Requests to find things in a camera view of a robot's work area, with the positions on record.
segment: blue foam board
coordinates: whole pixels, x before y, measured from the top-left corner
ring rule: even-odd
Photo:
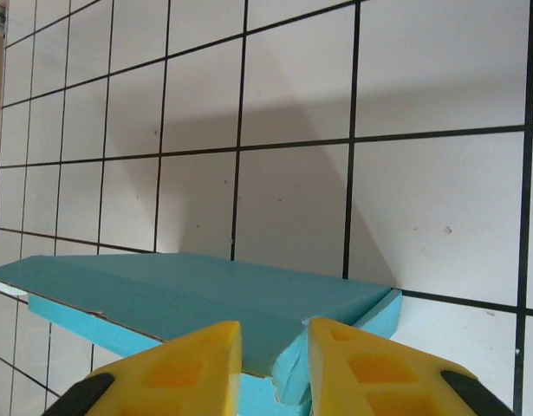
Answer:
[[[282,405],[301,410],[310,401],[308,320],[353,324],[390,291],[187,254],[29,257],[0,267],[0,282],[37,295],[32,308],[51,321],[54,312],[45,312],[44,301],[68,305],[78,314],[73,328],[60,318],[65,306],[58,305],[54,319],[62,323],[56,323],[122,356],[218,321],[240,321],[244,372],[266,380]],[[107,339],[103,323],[114,324],[123,341]]]
[[[402,300],[401,291],[393,289],[353,326],[370,334],[390,338],[397,330]]]

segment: black grid line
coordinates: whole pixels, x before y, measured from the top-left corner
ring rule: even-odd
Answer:
[[[510,314],[515,314],[518,311],[518,308],[516,305],[506,305],[503,303],[477,301],[477,300],[469,299],[469,298],[439,295],[437,293],[420,292],[417,290],[409,290],[409,289],[400,289],[400,290],[403,296],[413,297],[416,299],[423,299],[427,301],[452,303],[454,305],[469,306],[471,308],[478,308],[478,309],[495,310],[498,312],[507,312]]]
[[[33,28],[35,29],[37,17],[37,0],[35,0],[35,19],[33,20]],[[31,51],[31,80],[29,82],[29,96],[33,94],[33,65],[35,62],[35,45],[36,45],[36,35],[33,36],[33,50]],[[23,178],[23,206],[22,206],[22,231],[25,222],[25,195],[27,191],[27,173],[28,173],[28,162],[29,162],[29,137],[31,135],[31,104],[32,101],[29,101],[28,109],[28,122],[27,122],[27,143],[25,146],[25,176]],[[20,238],[20,258],[22,258],[23,250],[23,234]]]
[[[37,0],[35,0],[35,18],[33,19],[33,30],[35,30],[36,25],[36,16],[37,16]],[[33,49],[31,50],[31,74],[30,74],[30,82],[29,82],[29,96],[33,94],[33,65],[35,61],[35,44],[36,44],[36,36],[33,36]],[[25,148],[25,176],[23,178],[23,206],[22,206],[22,231],[23,226],[25,222],[25,194],[27,189],[27,173],[28,173],[28,161],[29,161],[29,134],[31,129],[31,103],[32,101],[29,101],[29,110],[28,110],[28,125],[27,125],[27,143]],[[23,250],[23,234],[20,235],[20,258],[22,258],[22,250]],[[12,368],[16,367],[16,339],[17,339],[17,314],[19,310],[19,296],[16,297],[16,321],[14,324],[14,348],[12,351]],[[14,376],[15,372],[12,371],[12,386],[10,389],[10,409],[9,409],[9,415],[12,414],[12,398],[14,397]]]
[[[533,124],[533,0],[530,0],[528,58],[526,62],[526,102],[524,123]],[[526,332],[526,296],[528,288],[528,255],[530,243],[530,198],[532,188],[533,130],[524,132],[523,179],[520,208],[520,241],[518,248],[517,328],[515,334],[515,372],[513,411],[523,414],[524,348]]]
[[[71,12],[71,1],[68,2],[68,33],[66,38],[66,63],[64,66],[64,87],[68,83],[68,57],[69,57],[69,28],[71,24],[70,12]],[[62,125],[60,127],[60,162],[62,162],[62,153],[64,149],[64,125],[65,125],[65,115],[66,115],[66,91],[63,92],[62,97]],[[60,188],[62,187],[62,164],[58,166],[58,190],[56,192],[56,218],[55,218],[55,236],[58,235],[58,214],[60,212]],[[55,240],[55,255],[56,255],[56,243],[58,240]]]
[[[44,393],[44,408],[49,403],[49,373],[50,373],[50,348],[52,345],[52,322],[49,322],[49,342],[47,344],[47,373],[45,375],[46,390]]]
[[[280,26],[284,26],[286,24],[299,22],[301,20],[308,19],[310,17],[319,16],[319,15],[322,15],[324,13],[329,13],[330,11],[334,11],[334,10],[338,10],[338,9],[342,9],[342,8],[348,7],[350,5],[353,5],[354,3],[355,3],[355,0],[351,0],[351,1],[347,1],[345,3],[339,3],[339,4],[336,4],[334,6],[329,6],[329,7],[323,8],[323,9],[318,9],[318,10],[312,11],[310,13],[306,13],[304,15],[300,15],[300,16],[292,17],[290,19],[282,20],[281,22],[272,23],[272,24],[263,26],[261,28],[248,30],[248,31],[245,31],[245,32],[233,35],[233,36],[227,36],[227,37],[224,37],[222,39],[218,39],[218,40],[216,40],[214,42],[204,43],[202,45],[198,45],[198,46],[193,47],[193,48],[182,50],[180,52],[176,52],[174,54],[170,54],[170,55],[167,55],[167,56],[162,56],[160,58],[152,59],[151,61],[142,62],[142,63],[139,63],[137,65],[133,65],[131,67],[122,68],[122,69],[116,70],[114,72],[111,72],[110,68],[109,68],[107,74],[99,75],[99,76],[96,76],[95,78],[91,78],[89,80],[77,82],[76,84],[68,85],[65,88],[58,88],[58,89],[54,89],[52,91],[48,91],[46,93],[42,93],[42,94],[39,94],[39,95],[36,95],[36,96],[30,96],[29,98],[6,104],[5,106],[3,106],[3,108],[12,107],[12,106],[15,106],[17,104],[22,104],[23,102],[27,102],[29,100],[34,100],[36,98],[42,98],[42,97],[45,97],[47,95],[51,95],[53,93],[61,92],[61,91],[65,90],[65,89],[67,90],[67,89],[71,89],[71,88],[75,88],[75,87],[80,87],[81,85],[89,84],[90,82],[94,82],[94,81],[100,81],[100,80],[103,80],[103,79],[107,79],[107,78],[110,78],[111,76],[124,74],[126,72],[133,71],[135,69],[139,69],[139,68],[143,68],[143,67],[147,67],[147,66],[153,65],[154,63],[158,63],[158,62],[162,62],[162,61],[168,61],[168,60],[176,58],[178,56],[183,56],[183,55],[188,55],[188,54],[193,53],[193,52],[198,52],[198,51],[200,51],[202,49],[211,48],[213,46],[217,46],[217,45],[222,44],[222,43],[226,43],[226,42],[229,42],[229,41],[233,41],[233,40],[242,38],[244,36],[254,35],[256,33],[264,32],[265,30],[275,29],[275,28],[278,28]]]
[[[249,18],[249,0],[244,0],[243,33],[247,32]],[[241,166],[241,132],[243,127],[243,104],[245,88],[245,63],[247,55],[247,36],[241,41],[241,76],[239,78],[239,101],[237,104],[237,141],[235,152],[235,172],[233,173],[233,203],[231,211],[230,260],[235,260],[235,240],[237,235],[237,205],[239,200],[239,169]]]
[[[110,72],[110,66],[112,64],[112,36],[114,35],[114,0],[111,0],[112,8],[110,11],[110,38],[108,40],[108,73]],[[99,225],[97,231],[97,246],[96,253],[100,254],[101,252],[101,226],[102,226],[102,193],[104,192],[104,168],[105,168],[105,157],[107,151],[107,128],[108,128],[108,103],[110,99],[110,78],[107,78],[107,98],[106,106],[104,110],[104,137],[102,139],[102,167],[101,167],[101,194],[99,196]]]
[[[59,237],[59,236],[53,236],[53,235],[49,235],[49,234],[42,234],[42,233],[39,233],[39,232],[12,230],[11,228],[4,228],[4,227],[0,227],[0,231],[13,232],[13,233],[16,233],[16,234],[23,234],[25,236],[55,239],[55,240],[58,240],[58,241],[65,241],[65,242],[68,242],[68,243],[91,245],[91,246],[96,247],[97,249],[99,247],[101,247],[101,248],[105,248],[105,249],[129,251],[129,252],[132,252],[132,253],[141,253],[141,254],[152,253],[152,251],[150,251],[150,250],[135,249],[134,247],[126,247],[126,246],[123,246],[123,245],[98,243],[98,242],[95,242],[95,241],[80,240],[78,238]]]
[[[71,0],[68,2],[68,14],[66,18],[68,19],[68,32],[66,37],[66,62],[64,64],[64,87],[68,85],[68,58],[69,58],[69,30],[71,25],[71,9],[72,4]],[[66,91],[63,92],[62,97],[62,125],[61,125],[61,131],[60,131],[60,161],[62,161],[62,152],[64,148],[64,124],[65,124],[65,114],[66,114]],[[56,256],[56,248],[58,246],[58,239],[56,238],[58,236],[58,216],[60,213],[60,189],[62,186],[62,165],[58,166],[58,189],[56,192],[56,217],[55,217],[55,247],[54,247],[54,255]],[[47,344],[47,373],[45,375],[45,383],[48,386],[49,385],[49,372],[50,372],[50,348],[51,348],[51,341],[52,341],[52,322],[49,322],[49,341]],[[49,402],[49,390],[45,389],[44,394],[44,408],[47,408],[47,404]]]
[[[354,6],[353,33],[353,71],[351,75],[351,106],[349,114],[349,147],[347,163],[347,190],[345,196],[345,228],[343,237],[342,277],[349,277],[349,255],[351,250],[351,220],[353,216],[353,178],[354,178],[354,128],[356,126],[356,98],[359,73],[359,40],[361,36],[361,2]]]
[[[351,141],[357,143],[371,143],[380,141],[396,141],[396,140],[422,140],[422,139],[437,139],[437,138],[454,138],[476,135],[489,135],[489,134],[501,134],[501,133],[524,133],[526,131],[533,130],[531,126],[525,125],[512,125],[512,126],[500,126],[500,127],[477,127],[459,130],[439,130],[433,132],[421,132],[421,133],[404,133],[404,134],[386,134],[375,135],[354,138]],[[27,164],[27,166],[56,166],[56,165],[73,165],[78,163],[93,163],[93,162],[110,162],[115,160],[131,160],[131,159],[152,159],[158,157],[173,157],[173,156],[192,156],[198,154],[213,154],[213,153],[231,153],[231,152],[253,152],[258,150],[274,150],[274,149],[286,149],[297,147],[313,147],[313,146],[329,146],[329,145],[347,145],[349,143],[348,138],[336,138],[336,139],[318,139],[318,140],[303,140],[303,141],[288,141],[283,143],[268,143],[260,145],[241,145],[241,146],[228,146],[228,147],[210,147],[206,149],[195,150],[182,150],[174,152],[162,152],[162,153],[143,153],[143,154],[130,154],[125,156],[110,156],[103,158],[92,159],[72,159],[72,160],[57,160],[54,162],[37,162]],[[0,166],[0,169],[14,169],[18,167],[25,167],[26,165],[6,165]]]
[[[172,10],[172,0],[168,0],[168,8],[166,12],[166,41],[164,55],[168,55],[170,48],[170,13]],[[166,84],[168,82],[168,61],[164,60],[164,82],[162,83],[162,104],[160,107],[160,138],[159,138],[159,153],[162,154],[162,146],[164,144],[164,118],[166,111]],[[160,180],[162,178],[162,157],[159,156],[158,172],[156,176],[156,199],[154,200],[154,236],[153,236],[153,251],[156,252],[159,241],[159,207],[160,207]]]
[[[20,302],[16,299],[16,320],[14,322],[14,347],[12,348],[12,367],[16,367],[16,344],[17,344],[17,315],[19,313]],[[12,388],[10,389],[10,412],[12,416],[12,403],[14,397],[14,372],[12,371]]]

